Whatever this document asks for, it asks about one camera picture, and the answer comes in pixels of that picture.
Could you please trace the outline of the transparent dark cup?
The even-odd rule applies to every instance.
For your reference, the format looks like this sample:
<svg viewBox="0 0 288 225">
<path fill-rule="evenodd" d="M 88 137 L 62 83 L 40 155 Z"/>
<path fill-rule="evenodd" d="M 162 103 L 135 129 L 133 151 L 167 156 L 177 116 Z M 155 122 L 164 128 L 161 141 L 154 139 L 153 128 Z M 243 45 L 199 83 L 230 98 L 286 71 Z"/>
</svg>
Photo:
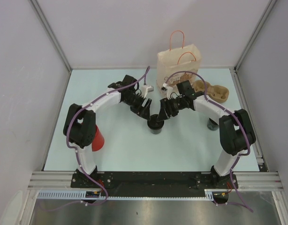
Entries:
<svg viewBox="0 0 288 225">
<path fill-rule="evenodd" d="M 154 135 L 157 135 L 157 134 L 160 134 L 162 131 L 162 128 L 161 127 L 157 127 L 157 128 L 154 128 L 154 127 L 151 127 L 150 128 L 150 132 Z"/>
</svg>

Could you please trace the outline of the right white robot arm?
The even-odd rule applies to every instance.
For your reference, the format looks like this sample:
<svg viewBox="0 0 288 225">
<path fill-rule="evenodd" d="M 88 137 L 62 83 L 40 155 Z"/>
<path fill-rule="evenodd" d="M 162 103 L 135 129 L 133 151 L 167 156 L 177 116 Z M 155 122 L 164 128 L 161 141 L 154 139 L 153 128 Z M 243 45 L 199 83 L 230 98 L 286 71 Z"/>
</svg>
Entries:
<svg viewBox="0 0 288 225">
<path fill-rule="evenodd" d="M 189 81 L 177 85 L 179 95 L 172 98 L 174 90 L 164 83 L 161 90 L 166 98 L 160 100 L 157 121 L 165 121 L 178 115 L 180 110 L 191 109 L 202 113 L 209 119 L 209 125 L 217 127 L 220 134 L 222 152 L 211 167 L 210 182 L 221 188 L 232 178 L 232 171 L 241 157 L 248 156 L 256 136 L 246 110 L 232 111 L 213 101 L 205 92 L 196 92 Z"/>
</svg>

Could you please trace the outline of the beige paper takeout bag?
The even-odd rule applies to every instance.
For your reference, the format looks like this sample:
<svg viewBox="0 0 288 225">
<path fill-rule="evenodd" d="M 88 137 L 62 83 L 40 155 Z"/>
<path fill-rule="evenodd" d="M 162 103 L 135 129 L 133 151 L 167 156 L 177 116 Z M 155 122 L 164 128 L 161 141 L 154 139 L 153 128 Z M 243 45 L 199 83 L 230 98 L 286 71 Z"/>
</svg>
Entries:
<svg viewBox="0 0 288 225">
<path fill-rule="evenodd" d="M 173 48 L 172 37 L 175 33 L 182 33 L 182 45 Z M 202 55 L 199 49 L 194 45 L 185 44 L 185 35 L 181 30 L 172 32 L 169 40 L 169 49 L 157 54 L 157 78 L 156 85 L 162 97 L 167 94 L 163 88 L 163 84 L 171 87 L 173 91 L 177 91 L 177 84 L 183 81 L 189 81 L 193 84 L 200 68 Z"/>
</svg>

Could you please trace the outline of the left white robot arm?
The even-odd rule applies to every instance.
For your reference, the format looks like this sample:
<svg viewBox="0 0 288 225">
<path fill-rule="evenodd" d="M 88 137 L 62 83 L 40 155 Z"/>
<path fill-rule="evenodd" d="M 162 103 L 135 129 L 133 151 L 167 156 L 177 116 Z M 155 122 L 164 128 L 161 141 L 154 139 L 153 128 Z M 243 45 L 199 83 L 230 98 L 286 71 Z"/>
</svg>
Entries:
<svg viewBox="0 0 288 225">
<path fill-rule="evenodd" d="M 88 146 L 98 143 L 98 149 L 104 145 L 104 138 L 96 124 L 96 115 L 107 108 L 121 102 L 130 106 L 130 110 L 137 116 L 150 120 L 150 105 L 152 100 L 146 98 L 154 87 L 125 75 L 122 81 L 108 85 L 105 93 L 95 100 L 83 105 L 72 104 L 67 113 L 63 134 L 68 148 L 74 149 L 78 163 L 78 170 L 83 173 L 81 182 L 87 187 L 97 184 L 97 165 L 93 159 L 93 150 Z"/>
</svg>

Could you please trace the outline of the black cup lid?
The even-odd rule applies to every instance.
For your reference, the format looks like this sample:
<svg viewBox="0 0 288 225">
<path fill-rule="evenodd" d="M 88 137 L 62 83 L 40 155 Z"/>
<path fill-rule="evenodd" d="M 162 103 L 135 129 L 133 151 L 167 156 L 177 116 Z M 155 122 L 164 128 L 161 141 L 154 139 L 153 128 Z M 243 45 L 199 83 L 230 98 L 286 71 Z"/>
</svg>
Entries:
<svg viewBox="0 0 288 225">
<path fill-rule="evenodd" d="M 164 121 L 157 121 L 158 115 L 153 114 L 150 116 L 150 119 L 147 121 L 147 126 L 152 130 L 159 130 L 163 128 Z"/>
</svg>

